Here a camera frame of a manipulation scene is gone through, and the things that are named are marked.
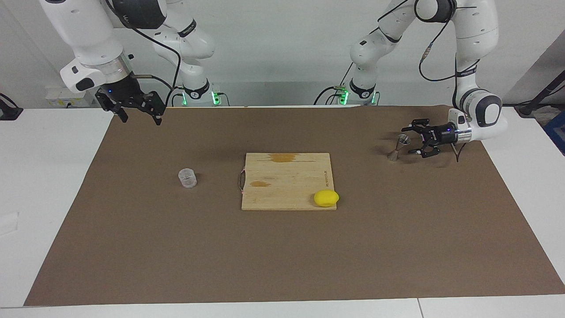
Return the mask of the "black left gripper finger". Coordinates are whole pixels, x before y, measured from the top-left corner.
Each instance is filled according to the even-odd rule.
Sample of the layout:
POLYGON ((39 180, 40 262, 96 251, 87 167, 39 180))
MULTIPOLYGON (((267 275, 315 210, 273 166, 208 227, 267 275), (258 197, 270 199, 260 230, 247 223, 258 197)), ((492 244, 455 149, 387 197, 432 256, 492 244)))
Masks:
POLYGON ((428 133, 429 131, 429 118, 414 119, 407 127, 401 129, 401 132, 416 132, 418 134, 428 133))
POLYGON ((440 153, 440 144, 423 144, 421 148, 416 148, 408 151, 408 154, 420 155, 422 158, 429 158, 440 153))

